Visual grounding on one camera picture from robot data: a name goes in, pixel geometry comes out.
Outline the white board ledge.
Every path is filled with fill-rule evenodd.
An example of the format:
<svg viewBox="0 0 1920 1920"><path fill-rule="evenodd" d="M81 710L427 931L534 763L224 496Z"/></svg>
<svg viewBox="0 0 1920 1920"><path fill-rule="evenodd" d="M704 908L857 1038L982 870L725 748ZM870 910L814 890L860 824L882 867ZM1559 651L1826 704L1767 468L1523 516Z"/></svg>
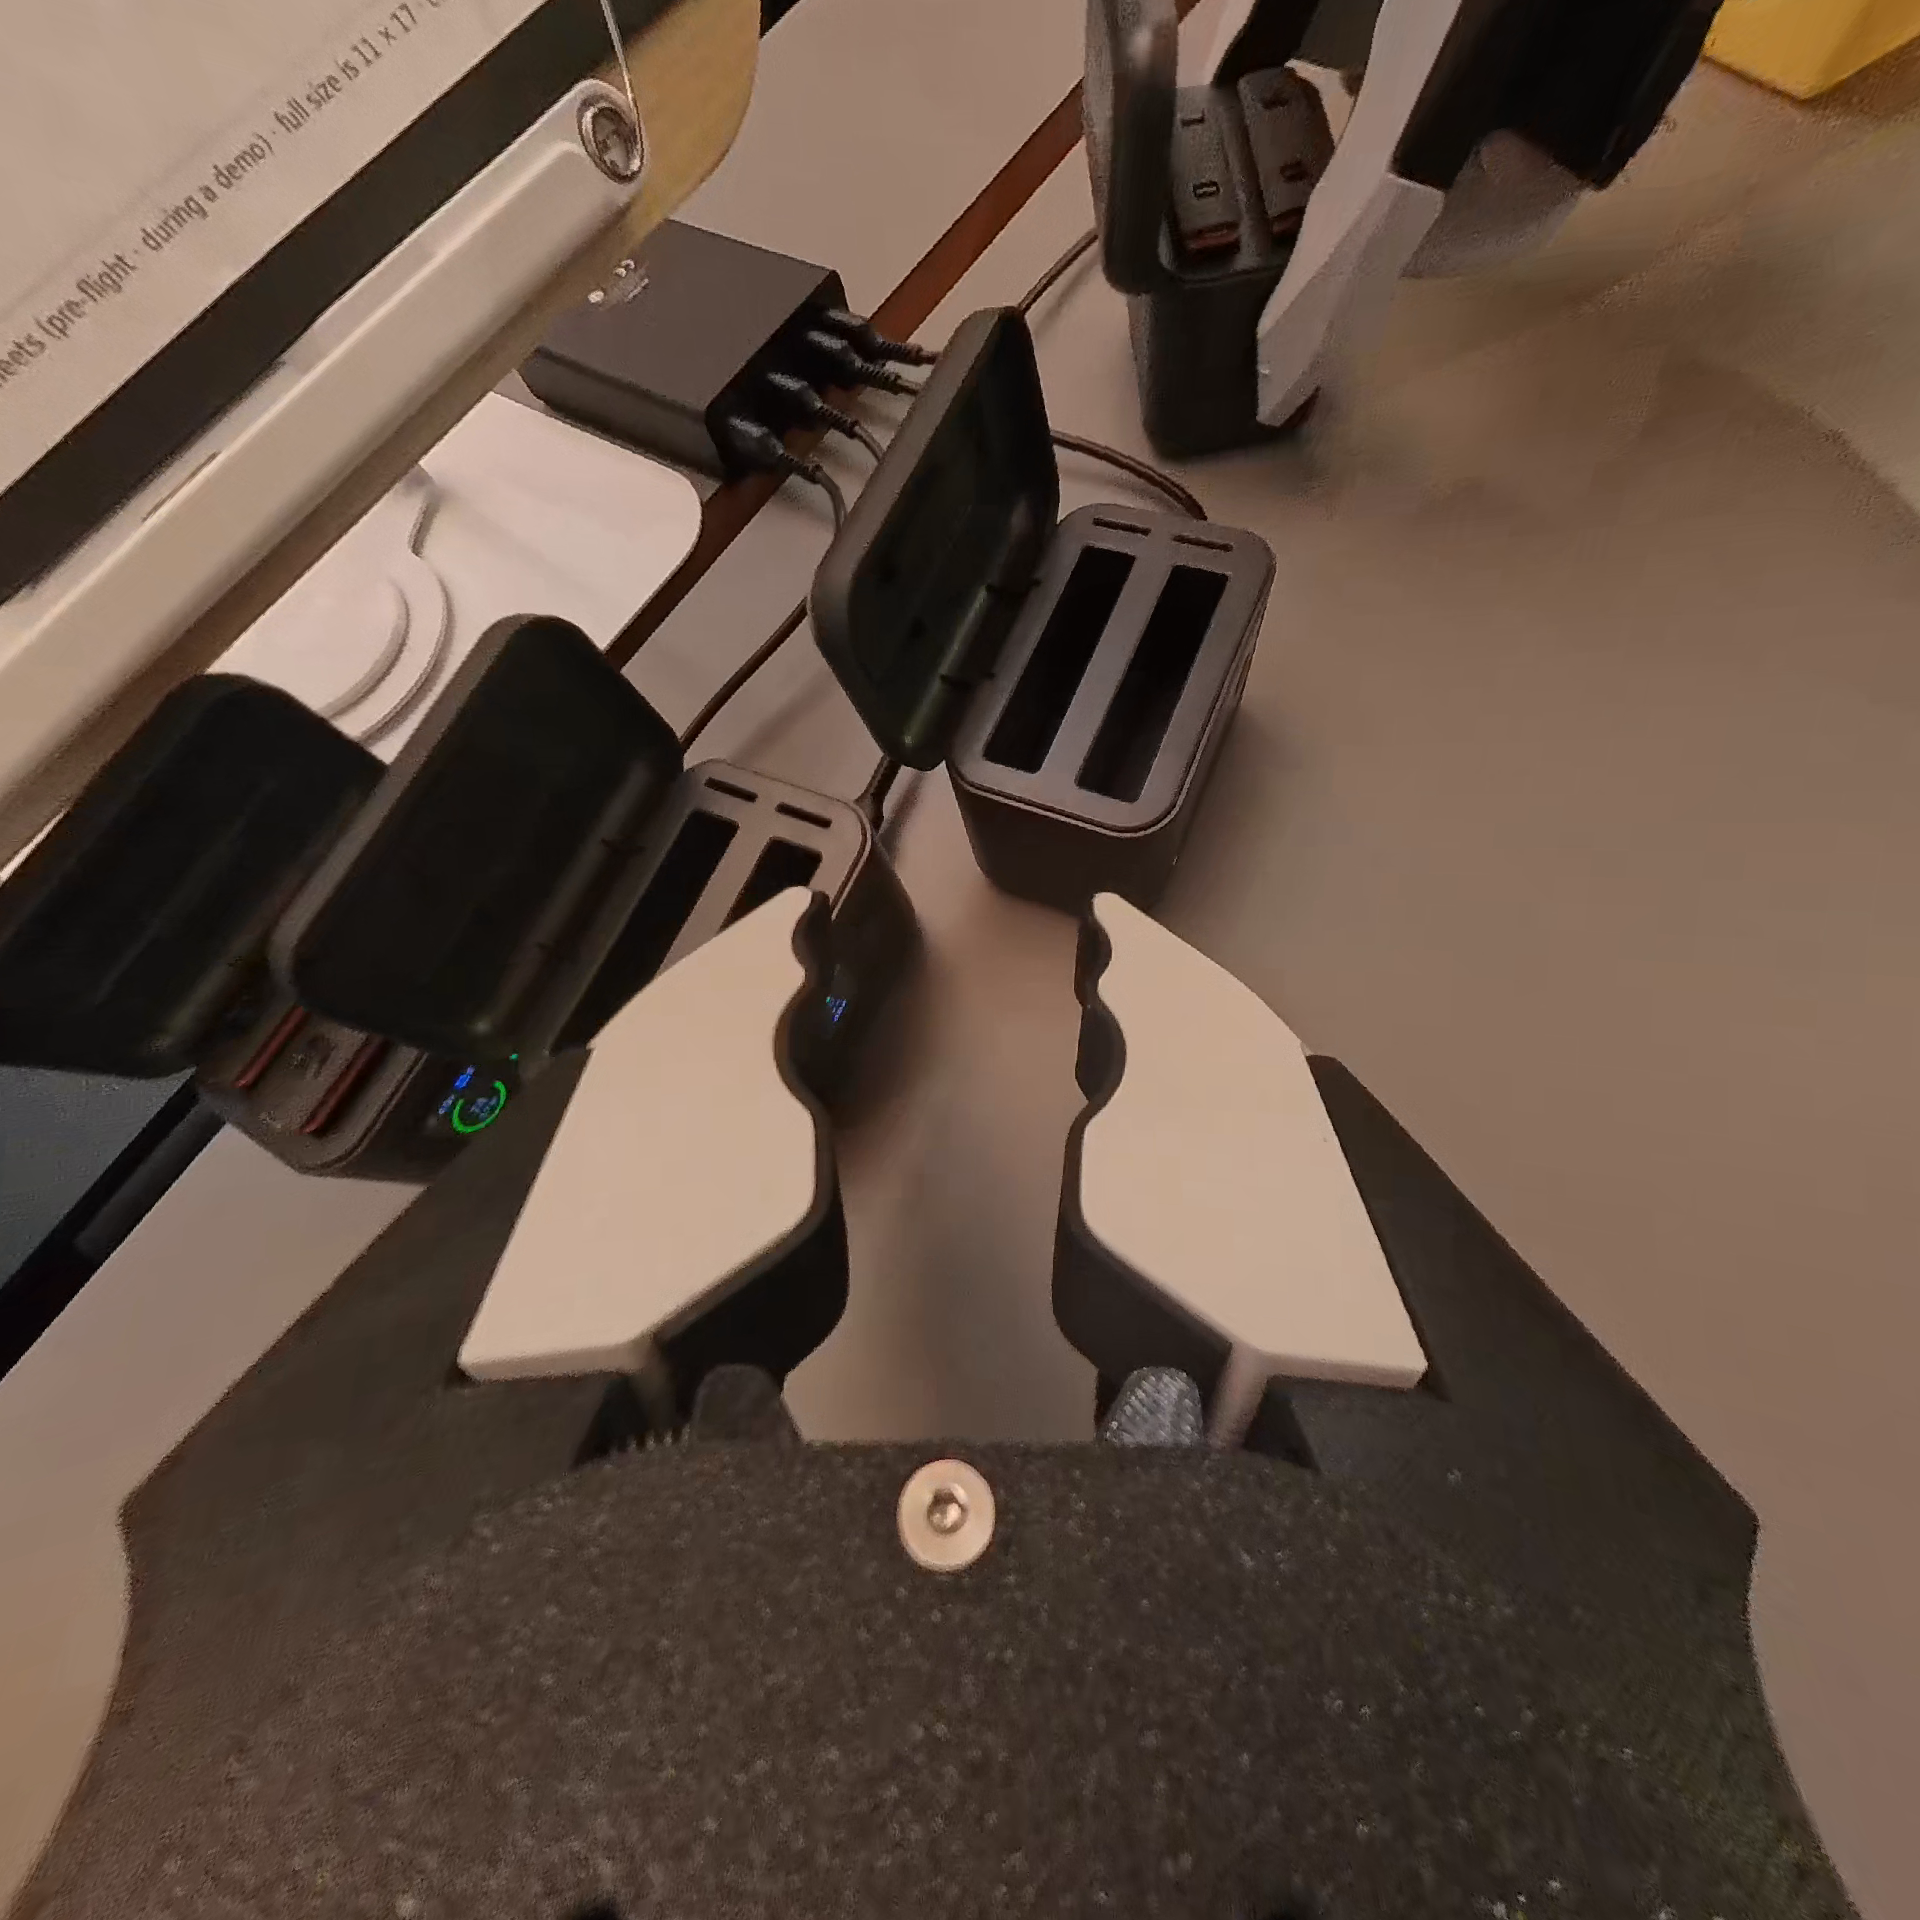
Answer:
<svg viewBox="0 0 1920 1920"><path fill-rule="evenodd" d="M605 178L577 132L593 84L565 94L198 445L5 603L5 804L628 211L638 186Z"/></svg>

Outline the black battery red edge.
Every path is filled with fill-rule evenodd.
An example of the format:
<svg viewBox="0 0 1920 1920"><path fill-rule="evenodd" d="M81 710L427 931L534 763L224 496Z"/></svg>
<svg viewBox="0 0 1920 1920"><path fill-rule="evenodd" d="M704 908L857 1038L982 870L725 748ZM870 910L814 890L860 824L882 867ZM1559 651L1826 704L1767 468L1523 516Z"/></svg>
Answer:
<svg viewBox="0 0 1920 1920"><path fill-rule="evenodd" d="M259 999L224 1040L219 1055L209 1058L206 1086L234 1099L254 1094L310 1022L310 1010L298 999L285 994Z"/></svg>
<svg viewBox="0 0 1920 1920"><path fill-rule="evenodd" d="M1299 231L1335 150L1322 94L1294 66L1266 66L1238 76L1236 107L1251 147L1264 224L1274 239L1289 239Z"/></svg>
<svg viewBox="0 0 1920 1920"><path fill-rule="evenodd" d="M392 1050L392 1043L381 1038L364 1038L361 1045L348 1055L348 1063L343 1066L341 1076L323 1091L323 1096L318 1099L318 1106L303 1121L300 1137L328 1134L338 1124L338 1119L351 1109L353 1099L359 1096L359 1088L384 1063L389 1050Z"/></svg>
<svg viewBox="0 0 1920 1920"><path fill-rule="evenodd" d="M1231 259L1251 219L1241 183L1241 109L1218 86L1177 89L1170 127L1170 247L1183 267Z"/></svg>

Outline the yellow plastic bin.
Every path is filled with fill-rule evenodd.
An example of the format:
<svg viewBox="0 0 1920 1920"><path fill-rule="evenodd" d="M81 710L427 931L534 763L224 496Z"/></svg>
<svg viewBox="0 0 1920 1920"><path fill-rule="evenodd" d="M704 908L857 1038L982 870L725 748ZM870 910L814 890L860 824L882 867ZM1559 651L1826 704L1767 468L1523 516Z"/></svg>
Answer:
<svg viewBox="0 0 1920 1920"><path fill-rule="evenodd" d="M1704 58L1806 102L1915 38L1917 3L1722 3Z"/></svg>

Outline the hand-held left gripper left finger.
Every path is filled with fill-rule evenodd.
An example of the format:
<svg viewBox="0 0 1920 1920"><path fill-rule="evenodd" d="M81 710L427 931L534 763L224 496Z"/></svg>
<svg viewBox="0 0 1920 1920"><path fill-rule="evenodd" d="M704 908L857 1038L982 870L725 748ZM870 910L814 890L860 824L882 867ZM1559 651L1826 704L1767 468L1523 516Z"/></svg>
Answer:
<svg viewBox="0 0 1920 1920"><path fill-rule="evenodd" d="M829 900L791 888L600 1032L465 1338L465 1381L621 1381L679 1429L720 1368L781 1386L852 1292L809 1015Z"/></svg>

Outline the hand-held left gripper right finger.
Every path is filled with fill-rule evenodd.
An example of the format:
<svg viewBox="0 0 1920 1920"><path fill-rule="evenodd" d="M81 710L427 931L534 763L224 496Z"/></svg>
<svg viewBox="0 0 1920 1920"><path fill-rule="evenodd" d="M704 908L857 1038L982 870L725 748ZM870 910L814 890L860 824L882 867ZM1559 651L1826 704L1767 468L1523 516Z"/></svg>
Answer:
<svg viewBox="0 0 1920 1920"><path fill-rule="evenodd" d="M1302 1038L1116 893L1076 951L1053 1320L1101 1437L1241 1447L1294 1381L1409 1394L1429 1355Z"/></svg>

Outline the black battery charging case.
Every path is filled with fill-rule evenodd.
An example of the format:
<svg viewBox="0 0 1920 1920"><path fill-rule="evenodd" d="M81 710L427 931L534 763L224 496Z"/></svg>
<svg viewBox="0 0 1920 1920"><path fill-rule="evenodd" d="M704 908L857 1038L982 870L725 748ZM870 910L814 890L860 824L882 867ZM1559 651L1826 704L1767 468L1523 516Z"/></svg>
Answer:
<svg viewBox="0 0 1920 1920"><path fill-rule="evenodd" d="M1030 326L987 308L834 534L809 615L880 755L949 771L984 877L1078 915L1170 888L1272 587L1246 529L1060 516Z"/></svg>
<svg viewBox="0 0 1920 1920"><path fill-rule="evenodd" d="M468 654L272 933L305 1010L458 1068L580 1053L781 890L829 900L806 1063L837 1099L918 921L865 811L679 735L572 623Z"/></svg>
<svg viewBox="0 0 1920 1920"><path fill-rule="evenodd" d="M1236 81L1282 61L1284 3L1256 3L1228 36L1205 84ZM1183 267L1170 247L1170 127L1180 86L1180 5L1088 3L1083 132L1101 272L1127 298L1142 427L1170 458L1205 458L1289 430L1256 415L1261 310L1297 244L1264 224L1251 147L1238 165L1249 188L1246 247L1231 259Z"/></svg>
<svg viewBox="0 0 1920 1920"><path fill-rule="evenodd" d="M519 1066L387 1040L338 1124L300 1137L371 1032L303 1005L270 964L280 918L384 771L272 684L206 674L173 689L5 877L5 1066L183 1076L280 1165L432 1180L506 1119ZM209 1058L270 994L308 1007L310 1027L254 1094L209 1088Z"/></svg>

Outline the black multiport charger hub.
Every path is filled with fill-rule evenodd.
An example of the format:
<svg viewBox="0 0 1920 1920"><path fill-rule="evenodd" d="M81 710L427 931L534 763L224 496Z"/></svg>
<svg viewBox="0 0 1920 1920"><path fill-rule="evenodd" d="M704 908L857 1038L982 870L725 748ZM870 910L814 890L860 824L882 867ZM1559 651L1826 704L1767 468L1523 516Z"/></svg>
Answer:
<svg viewBox="0 0 1920 1920"><path fill-rule="evenodd" d="M809 374L804 333L844 308L837 270L666 221L519 366L531 397L618 445L715 478L753 460L732 422L778 422L765 374Z"/></svg>

